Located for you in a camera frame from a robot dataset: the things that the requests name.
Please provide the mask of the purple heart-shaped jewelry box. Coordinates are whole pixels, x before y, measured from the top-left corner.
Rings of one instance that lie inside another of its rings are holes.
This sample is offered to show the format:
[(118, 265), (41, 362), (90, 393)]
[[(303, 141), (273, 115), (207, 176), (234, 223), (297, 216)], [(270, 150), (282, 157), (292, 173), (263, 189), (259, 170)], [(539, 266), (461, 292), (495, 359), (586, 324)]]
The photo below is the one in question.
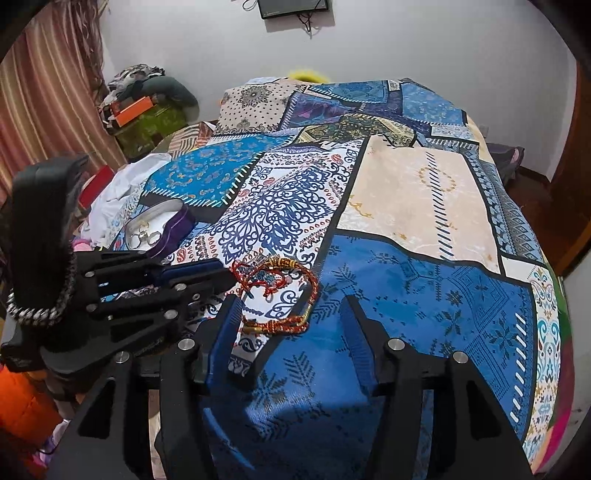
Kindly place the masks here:
[(147, 258), (156, 260), (164, 260), (174, 252), (197, 224), (192, 212), (183, 201), (166, 200), (149, 207), (124, 226), (123, 239), (126, 247), (127, 229), (139, 221), (148, 222), (152, 230), (158, 230), (161, 233), (161, 237), (155, 246), (148, 248), (142, 246), (139, 250), (132, 251), (142, 252)]

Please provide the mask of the pink fabric item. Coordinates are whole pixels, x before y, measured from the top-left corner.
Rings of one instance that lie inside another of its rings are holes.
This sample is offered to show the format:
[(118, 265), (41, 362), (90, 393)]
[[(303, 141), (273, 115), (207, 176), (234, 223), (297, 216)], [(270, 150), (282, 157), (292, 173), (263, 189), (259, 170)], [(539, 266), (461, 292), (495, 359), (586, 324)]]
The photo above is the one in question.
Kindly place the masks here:
[(74, 252), (91, 252), (94, 250), (90, 240), (79, 237), (72, 240), (71, 246)]

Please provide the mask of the white cloth on bed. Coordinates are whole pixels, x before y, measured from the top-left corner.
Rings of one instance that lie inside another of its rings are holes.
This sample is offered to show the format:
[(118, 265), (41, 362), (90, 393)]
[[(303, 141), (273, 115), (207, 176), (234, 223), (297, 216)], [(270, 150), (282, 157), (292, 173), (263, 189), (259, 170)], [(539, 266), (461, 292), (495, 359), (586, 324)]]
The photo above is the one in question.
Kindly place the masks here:
[(143, 159), (128, 164), (117, 171), (113, 179), (92, 202), (90, 212), (79, 228), (79, 236), (93, 247), (108, 246), (107, 229), (116, 214), (134, 191), (141, 191), (140, 185), (151, 174), (172, 160), (168, 153), (151, 153)]

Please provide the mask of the red box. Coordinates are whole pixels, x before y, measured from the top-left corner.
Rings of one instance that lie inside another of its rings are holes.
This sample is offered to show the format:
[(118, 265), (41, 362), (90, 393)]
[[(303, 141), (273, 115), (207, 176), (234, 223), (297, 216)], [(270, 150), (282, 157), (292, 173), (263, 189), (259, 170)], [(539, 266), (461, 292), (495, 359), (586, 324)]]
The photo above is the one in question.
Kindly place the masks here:
[(96, 174), (89, 178), (82, 186), (78, 199), (79, 207), (82, 210), (89, 210), (92, 203), (108, 186), (114, 175), (114, 171), (108, 165), (105, 165)]

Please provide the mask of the green patterned covered stand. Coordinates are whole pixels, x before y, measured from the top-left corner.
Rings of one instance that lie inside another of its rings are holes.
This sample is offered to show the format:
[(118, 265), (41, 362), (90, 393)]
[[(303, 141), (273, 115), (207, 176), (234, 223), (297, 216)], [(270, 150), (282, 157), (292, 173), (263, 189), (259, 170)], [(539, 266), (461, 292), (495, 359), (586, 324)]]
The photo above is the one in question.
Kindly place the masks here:
[(131, 162), (149, 154), (168, 135), (187, 125), (184, 111), (176, 104), (161, 103), (115, 131), (114, 137)]

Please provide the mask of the striped pillow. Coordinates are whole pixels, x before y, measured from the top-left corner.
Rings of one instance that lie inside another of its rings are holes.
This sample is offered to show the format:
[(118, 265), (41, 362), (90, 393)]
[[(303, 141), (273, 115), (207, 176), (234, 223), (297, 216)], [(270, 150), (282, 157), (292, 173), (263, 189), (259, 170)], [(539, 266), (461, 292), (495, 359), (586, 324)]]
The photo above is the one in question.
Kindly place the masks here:
[(214, 135), (215, 129), (216, 125), (207, 121), (188, 125), (172, 135), (166, 152), (175, 159), (204, 147)]

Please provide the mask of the orange box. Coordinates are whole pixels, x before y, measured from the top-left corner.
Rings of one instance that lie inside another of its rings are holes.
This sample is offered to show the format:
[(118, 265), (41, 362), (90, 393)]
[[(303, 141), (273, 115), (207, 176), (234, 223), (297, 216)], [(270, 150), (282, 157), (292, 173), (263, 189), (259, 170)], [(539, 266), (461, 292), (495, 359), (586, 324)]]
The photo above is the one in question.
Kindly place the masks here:
[(115, 122), (119, 127), (123, 127), (141, 114), (150, 110), (153, 102), (150, 97), (144, 96), (122, 109), (115, 117)]

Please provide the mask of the blue patchwork bedspread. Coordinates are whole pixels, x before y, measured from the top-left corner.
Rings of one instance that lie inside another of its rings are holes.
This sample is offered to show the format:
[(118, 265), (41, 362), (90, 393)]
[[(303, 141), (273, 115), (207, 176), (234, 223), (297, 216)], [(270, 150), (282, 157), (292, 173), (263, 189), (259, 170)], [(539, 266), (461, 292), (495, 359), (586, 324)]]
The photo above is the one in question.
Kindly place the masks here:
[(204, 403), (223, 479), (358, 479), (382, 402), (363, 394), (339, 317), (354, 296), (418, 352), (465, 352), (531, 469), (559, 390), (553, 272), (467, 114), (409, 79), (276, 78), (225, 91), (214, 135), (134, 191), (107, 229), (179, 199), (197, 224), (175, 264), (270, 257), (315, 273), (252, 289), (228, 389)]

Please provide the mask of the pile of clothes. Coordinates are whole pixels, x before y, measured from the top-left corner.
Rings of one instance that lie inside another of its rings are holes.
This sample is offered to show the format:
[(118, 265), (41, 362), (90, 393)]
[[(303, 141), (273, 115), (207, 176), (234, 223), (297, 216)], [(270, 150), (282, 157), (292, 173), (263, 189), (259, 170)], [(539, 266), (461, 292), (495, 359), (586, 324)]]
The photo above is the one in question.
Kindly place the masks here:
[(136, 64), (117, 73), (107, 84), (108, 94), (98, 107), (103, 121), (111, 116), (115, 102), (131, 98), (133, 101), (153, 95), (163, 95), (181, 107), (195, 107), (197, 98), (183, 84), (167, 76), (165, 70), (157, 66)]

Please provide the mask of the red striped curtain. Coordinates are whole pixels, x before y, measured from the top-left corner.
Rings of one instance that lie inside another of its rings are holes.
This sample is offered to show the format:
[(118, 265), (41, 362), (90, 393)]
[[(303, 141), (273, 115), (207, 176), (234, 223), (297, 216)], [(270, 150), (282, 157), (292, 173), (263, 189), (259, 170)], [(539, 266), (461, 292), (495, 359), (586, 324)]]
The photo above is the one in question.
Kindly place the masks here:
[(125, 157), (98, 106), (107, 94), (99, 1), (50, 1), (1, 61), (1, 196), (16, 174), (58, 156), (86, 154), (89, 168)]

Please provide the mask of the yellow round object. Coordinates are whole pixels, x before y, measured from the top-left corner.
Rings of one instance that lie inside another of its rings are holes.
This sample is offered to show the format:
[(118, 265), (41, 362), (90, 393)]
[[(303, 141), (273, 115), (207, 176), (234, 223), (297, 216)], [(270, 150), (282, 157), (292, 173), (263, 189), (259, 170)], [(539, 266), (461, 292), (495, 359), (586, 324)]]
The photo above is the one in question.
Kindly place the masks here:
[(322, 75), (321, 73), (315, 72), (314, 70), (298, 69), (290, 71), (288, 77), (297, 81), (313, 84), (329, 83), (328, 77)]

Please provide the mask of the dark bag on floor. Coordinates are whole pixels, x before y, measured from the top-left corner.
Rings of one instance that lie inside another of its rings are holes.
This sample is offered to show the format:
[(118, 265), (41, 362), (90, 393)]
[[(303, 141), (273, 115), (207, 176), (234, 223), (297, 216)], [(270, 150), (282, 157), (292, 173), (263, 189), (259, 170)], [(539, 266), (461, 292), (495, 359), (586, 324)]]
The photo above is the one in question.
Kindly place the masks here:
[(488, 143), (487, 147), (499, 171), (502, 183), (507, 185), (516, 177), (517, 170), (523, 162), (525, 148), (498, 143)]

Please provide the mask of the small black wall monitor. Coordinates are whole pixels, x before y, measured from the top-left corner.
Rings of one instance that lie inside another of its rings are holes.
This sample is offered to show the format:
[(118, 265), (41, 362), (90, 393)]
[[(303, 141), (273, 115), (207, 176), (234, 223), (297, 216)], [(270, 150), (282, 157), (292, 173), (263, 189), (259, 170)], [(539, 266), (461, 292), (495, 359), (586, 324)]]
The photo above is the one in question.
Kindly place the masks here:
[(259, 0), (257, 5), (263, 19), (329, 10), (328, 0)]

